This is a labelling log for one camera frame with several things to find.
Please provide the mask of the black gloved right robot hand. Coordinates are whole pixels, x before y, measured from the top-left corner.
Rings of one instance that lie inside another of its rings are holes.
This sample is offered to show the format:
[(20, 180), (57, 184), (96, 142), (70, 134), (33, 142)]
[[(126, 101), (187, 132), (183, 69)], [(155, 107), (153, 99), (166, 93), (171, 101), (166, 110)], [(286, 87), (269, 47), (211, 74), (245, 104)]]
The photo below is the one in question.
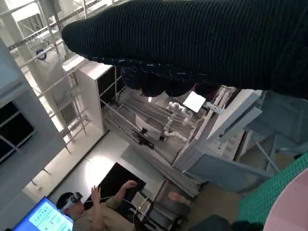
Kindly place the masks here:
[(129, 0), (67, 24), (62, 39), (90, 61), (308, 97), (305, 0)]

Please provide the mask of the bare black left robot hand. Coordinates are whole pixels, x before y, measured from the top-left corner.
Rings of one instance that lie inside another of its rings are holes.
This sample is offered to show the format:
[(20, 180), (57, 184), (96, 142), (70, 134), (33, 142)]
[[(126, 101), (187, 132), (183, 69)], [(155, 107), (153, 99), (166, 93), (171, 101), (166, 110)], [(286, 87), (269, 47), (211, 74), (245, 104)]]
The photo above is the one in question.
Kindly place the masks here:
[(230, 223), (218, 215), (211, 215), (198, 224), (189, 228), (189, 231), (262, 231), (264, 225), (261, 223), (240, 220)]

